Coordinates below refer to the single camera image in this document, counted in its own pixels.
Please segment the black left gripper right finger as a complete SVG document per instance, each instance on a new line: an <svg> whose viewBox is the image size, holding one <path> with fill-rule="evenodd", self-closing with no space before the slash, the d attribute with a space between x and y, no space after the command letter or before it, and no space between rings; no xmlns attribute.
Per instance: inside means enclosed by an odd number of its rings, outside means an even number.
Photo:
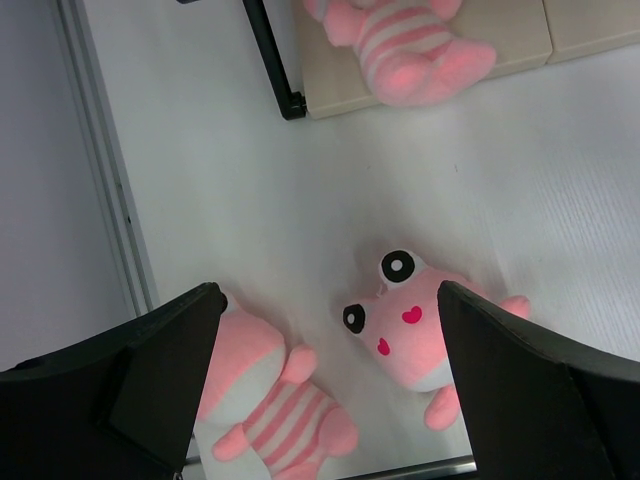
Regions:
<svg viewBox="0 0 640 480"><path fill-rule="evenodd" d="M445 281L448 358L482 479L636 479L639 364Z"/></svg>

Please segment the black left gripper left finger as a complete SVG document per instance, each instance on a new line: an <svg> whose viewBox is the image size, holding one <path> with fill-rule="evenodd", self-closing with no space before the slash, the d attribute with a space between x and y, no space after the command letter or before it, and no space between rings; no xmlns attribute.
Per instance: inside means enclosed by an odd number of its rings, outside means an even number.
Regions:
<svg viewBox="0 0 640 480"><path fill-rule="evenodd" d="M2 372L2 478L181 478L226 307L203 283Z"/></svg>

